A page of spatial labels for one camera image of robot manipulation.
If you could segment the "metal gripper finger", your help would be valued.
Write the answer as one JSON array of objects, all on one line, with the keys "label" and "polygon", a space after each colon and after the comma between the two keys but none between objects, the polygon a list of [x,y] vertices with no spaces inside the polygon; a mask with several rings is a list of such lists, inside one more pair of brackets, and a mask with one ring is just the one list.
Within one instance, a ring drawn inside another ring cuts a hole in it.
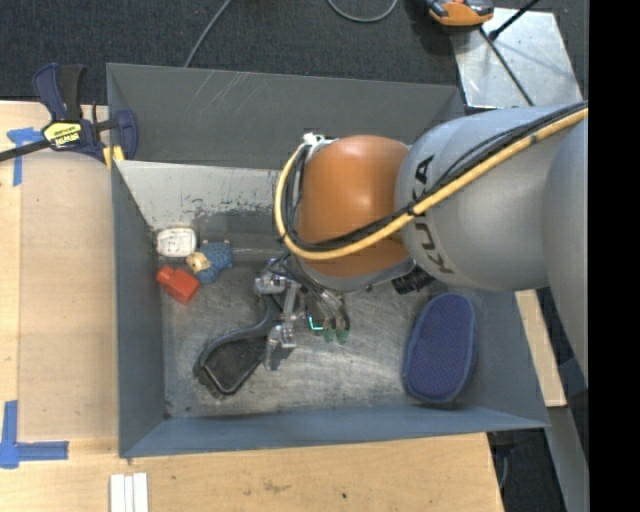
[{"label": "metal gripper finger", "polygon": [[253,289],[261,296],[281,296],[289,288],[289,280],[277,274],[260,275],[255,278]]},{"label": "metal gripper finger", "polygon": [[267,336],[265,343],[264,367],[266,370],[275,371],[282,361],[297,348],[293,329],[276,325]]}]

